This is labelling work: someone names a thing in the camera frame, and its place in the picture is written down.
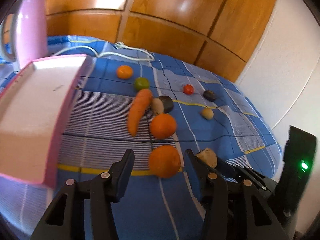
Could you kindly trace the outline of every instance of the cherry tomato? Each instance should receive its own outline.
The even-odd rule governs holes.
[[[195,92],[195,89],[193,86],[188,84],[183,87],[183,92],[187,95],[192,95]]]

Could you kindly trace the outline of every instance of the pink kettle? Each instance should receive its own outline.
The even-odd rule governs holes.
[[[5,48],[3,21],[0,25],[0,57],[12,62],[14,71],[20,71],[32,60],[48,54],[45,0],[18,0],[9,14],[13,14],[10,28],[11,53]]]

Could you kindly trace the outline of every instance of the eggplant piece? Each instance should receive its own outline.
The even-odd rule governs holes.
[[[154,98],[151,103],[151,109],[155,115],[167,114],[173,109],[173,101],[169,96]]]
[[[203,97],[210,102],[213,102],[214,100],[217,99],[216,95],[210,90],[205,90],[203,92]]]

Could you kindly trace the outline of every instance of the small potato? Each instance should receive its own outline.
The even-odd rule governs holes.
[[[213,111],[210,108],[204,108],[200,114],[207,120],[211,120],[213,118]]]
[[[197,153],[196,157],[198,157],[205,164],[209,165],[211,168],[215,168],[218,164],[217,156],[215,152],[210,148],[206,148]]]

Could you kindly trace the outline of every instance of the blue checkered tablecloth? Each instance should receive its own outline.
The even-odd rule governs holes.
[[[86,45],[98,53],[114,51],[131,57],[147,55],[128,49],[115,49],[113,44],[91,37],[54,36],[48,38],[51,54],[77,45]],[[65,54],[94,54],[88,49],[74,49]],[[55,191],[36,188],[0,178],[0,212],[21,239],[28,239],[52,195],[73,178],[92,179],[113,162],[121,159],[127,148],[135,151],[133,176],[125,196],[112,204],[119,239],[189,239],[200,236],[204,209],[194,197],[188,176],[182,172],[170,179],[159,179],[148,172],[148,155],[160,145],[173,145],[182,154],[211,148],[230,164],[249,165],[272,177],[281,159],[281,149],[263,117],[248,98],[230,81],[207,70],[175,58],[153,53],[154,62],[131,61],[119,56],[94,58],[91,68],[80,78],[72,104],[72,112],[63,133]],[[118,79],[116,69],[129,65],[133,76]],[[15,76],[12,65],[0,61],[0,93]],[[177,121],[176,133],[165,140],[153,138],[148,124],[154,117],[147,110],[140,121],[135,138],[127,132],[126,118],[136,95],[133,82],[146,77],[154,97],[168,95],[174,101],[170,113]],[[182,92],[186,84],[195,88],[188,96]],[[209,102],[204,90],[213,91],[218,99]],[[199,112],[210,107],[210,121]],[[86,239],[92,239],[90,207],[85,203]]]

